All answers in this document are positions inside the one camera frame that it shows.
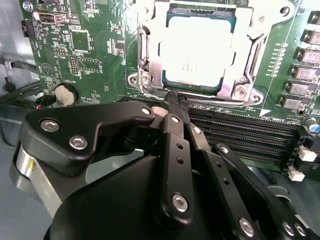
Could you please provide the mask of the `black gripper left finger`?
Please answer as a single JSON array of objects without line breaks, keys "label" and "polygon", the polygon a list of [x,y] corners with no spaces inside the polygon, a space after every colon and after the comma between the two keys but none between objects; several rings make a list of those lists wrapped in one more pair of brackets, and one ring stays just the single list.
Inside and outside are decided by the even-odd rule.
[{"label": "black gripper left finger", "polygon": [[88,167],[141,149],[160,159],[160,197],[168,214],[193,208],[189,102],[169,92],[161,107],[140,101],[35,110],[22,123],[13,164],[51,216],[87,185]]}]

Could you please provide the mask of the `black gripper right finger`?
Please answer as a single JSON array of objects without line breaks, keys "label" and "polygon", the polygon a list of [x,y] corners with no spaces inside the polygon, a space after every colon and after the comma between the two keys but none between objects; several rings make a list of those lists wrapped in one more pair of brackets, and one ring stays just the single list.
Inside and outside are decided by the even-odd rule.
[{"label": "black gripper right finger", "polygon": [[195,159],[213,182],[227,221],[230,240],[318,240],[291,203],[289,192],[264,184],[225,144],[208,144],[189,118],[189,100],[178,98]]}]

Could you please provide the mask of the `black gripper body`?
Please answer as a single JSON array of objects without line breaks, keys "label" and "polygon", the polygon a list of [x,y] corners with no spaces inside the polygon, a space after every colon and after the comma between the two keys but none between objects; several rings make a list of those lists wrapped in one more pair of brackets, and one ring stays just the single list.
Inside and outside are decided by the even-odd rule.
[{"label": "black gripper body", "polygon": [[157,219],[162,164],[140,157],[71,194],[58,208],[49,240],[231,240],[209,180],[193,173],[194,218],[185,228]]}]

